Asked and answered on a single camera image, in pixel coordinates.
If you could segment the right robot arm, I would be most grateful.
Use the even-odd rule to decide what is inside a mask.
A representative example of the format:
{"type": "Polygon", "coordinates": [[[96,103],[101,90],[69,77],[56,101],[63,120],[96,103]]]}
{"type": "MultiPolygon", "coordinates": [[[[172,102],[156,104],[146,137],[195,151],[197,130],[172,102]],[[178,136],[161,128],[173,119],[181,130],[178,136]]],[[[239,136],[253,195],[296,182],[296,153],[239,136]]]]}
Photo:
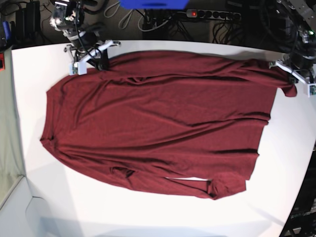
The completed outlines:
{"type": "Polygon", "coordinates": [[[87,73],[87,65],[99,71],[108,70],[108,48],[120,46],[120,41],[100,38],[100,32],[104,30],[102,22],[92,25],[84,23],[86,13],[100,13],[105,9],[107,2],[104,1],[98,10],[88,9],[89,6],[98,5],[96,0],[55,0],[53,4],[54,10],[49,23],[56,31],[62,32],[70,42],[64,48],[64,52],[71,58],[69,74],[84,75],[87,73]]]}

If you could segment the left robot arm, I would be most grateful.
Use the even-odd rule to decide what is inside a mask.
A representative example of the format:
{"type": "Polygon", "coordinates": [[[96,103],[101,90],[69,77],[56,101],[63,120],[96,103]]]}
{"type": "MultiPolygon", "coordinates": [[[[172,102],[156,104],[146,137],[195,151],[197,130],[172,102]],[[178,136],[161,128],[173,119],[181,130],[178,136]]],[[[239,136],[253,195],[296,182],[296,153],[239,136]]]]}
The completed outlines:
{"type": "Polygon", "coordinates": [[[271,62],[290,73],[308,89],[316,88],[316,13],[305,0],[260,0],[259,19],[265,33],[283,51],[282,59],[271,62]],[[283,18],[284,26],[274,30],[271,15],[283,18]]]}

